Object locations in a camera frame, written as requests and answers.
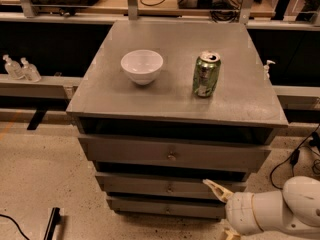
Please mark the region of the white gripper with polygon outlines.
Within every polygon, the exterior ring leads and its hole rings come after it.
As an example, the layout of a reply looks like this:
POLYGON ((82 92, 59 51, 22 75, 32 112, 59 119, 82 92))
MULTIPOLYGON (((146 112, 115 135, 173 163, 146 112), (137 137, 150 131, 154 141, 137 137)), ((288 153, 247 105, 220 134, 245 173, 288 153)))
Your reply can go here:
MULTIPOLYGON (((253 193, 236 192, 233 194, 229 189, 209 179, 204 179, 203 183, 212 190, 221 202, 227 203, 225 206, 226 219, 237 233, 253 235, 262 232, 253 212, 253 193)), ((218 240, 241 240, 241 236, 237 233, 225 228, 218 240)))

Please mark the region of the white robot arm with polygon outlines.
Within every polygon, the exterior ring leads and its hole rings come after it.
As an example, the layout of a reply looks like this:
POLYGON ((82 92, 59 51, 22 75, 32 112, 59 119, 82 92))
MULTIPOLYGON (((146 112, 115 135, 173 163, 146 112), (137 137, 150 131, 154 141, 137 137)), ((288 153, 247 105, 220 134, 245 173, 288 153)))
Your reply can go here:
POLYGON ((235 234, 278 231, 320 239, 320 182, 316 179, 295 176, 281 190, 262 193, 232 192, 209 179, 203 183, 225 204, 226 220, 235 234))

